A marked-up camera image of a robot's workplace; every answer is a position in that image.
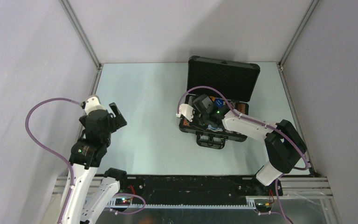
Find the blue round dealer button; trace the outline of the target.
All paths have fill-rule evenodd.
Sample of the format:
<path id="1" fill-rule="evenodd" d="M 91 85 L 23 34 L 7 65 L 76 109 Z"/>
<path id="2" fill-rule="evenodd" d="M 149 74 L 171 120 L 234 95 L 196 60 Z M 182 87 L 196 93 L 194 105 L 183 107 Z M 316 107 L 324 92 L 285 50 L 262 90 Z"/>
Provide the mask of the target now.
<path id="1" fill-rule="evenodd" d="M 214 103 L 217 107 L 222 107 L 224 105 L 224 101 L 222 99 L 216 98 Z"/>

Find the black poker set case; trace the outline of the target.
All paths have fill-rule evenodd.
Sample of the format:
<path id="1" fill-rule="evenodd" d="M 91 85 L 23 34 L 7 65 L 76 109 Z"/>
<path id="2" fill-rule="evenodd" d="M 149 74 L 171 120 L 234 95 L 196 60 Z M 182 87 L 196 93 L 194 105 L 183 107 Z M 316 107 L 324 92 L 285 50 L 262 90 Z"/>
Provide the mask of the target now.
<path id="1" fill-rule="evenodd" d="M 185 103 L 192 103 L 198 96 L 206 94 L 211 99 L 227 99 L 235 108 L 237 103 L 245 103 L 249 111 L 251 99 L 260 66 L 255 63 L 244 63 L 191 56 L 188 60 L 187 90 Z M 198 125 L 192 126 L 186 119 L 180 118 L 179 129 L 184 133 L 194 134 L 196 143 L 201 147 L 222 149 L 227 140 L 244 142 L 247 137 L 232 134 L 224 136 L 221 132 L 202 130 Z"/>

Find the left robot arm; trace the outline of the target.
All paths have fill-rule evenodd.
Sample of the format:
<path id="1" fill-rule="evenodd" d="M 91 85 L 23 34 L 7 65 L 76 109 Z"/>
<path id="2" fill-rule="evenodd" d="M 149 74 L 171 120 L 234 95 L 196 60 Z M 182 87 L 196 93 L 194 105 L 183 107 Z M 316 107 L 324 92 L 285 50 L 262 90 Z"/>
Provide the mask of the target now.
<path id="1" fill-rule="evenodd" d="M 110 168 L 105 171 L 97 192 L 86 200 L 89 187 L 102 158 L 111 143 L 111 134 L 127 125 L 115 103 L 109 113 L 99 102 L 90 99 L 83 103 L 86 115 L 79 120 L 84 127 L 81 137 L 71 149 L 69 163 L 72 173 L 66 198 L 59 215 L 60 224 L 93 224 L 115 194 L 124 194 L 129 188 L 124 170 Z"/>

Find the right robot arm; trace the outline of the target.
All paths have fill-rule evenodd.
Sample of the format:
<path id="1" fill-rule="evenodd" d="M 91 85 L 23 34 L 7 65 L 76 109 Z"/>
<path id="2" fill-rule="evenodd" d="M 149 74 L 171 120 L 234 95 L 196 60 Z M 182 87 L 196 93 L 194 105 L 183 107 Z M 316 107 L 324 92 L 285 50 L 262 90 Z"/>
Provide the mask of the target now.
<path id="1" fill-rule="evenodd" d="M 260 142 L 267 152 L 268 161 L 255 174 L 252 188 L 256 194 L 269 192 L 271 183 L 297 169 L 300 160 L 304 162 L 304 170 L 309 168 L 305 157 L 307 147 L 290 121 L 258 120 L 237 110 L 227 99 L 222 101 L 221 106 L 217 106 L 213 99 L 203 94 L 191 104 L 179 105 L 176 116 L 202 130 L 215 130 L 228 137 L 243 135 Z"/>

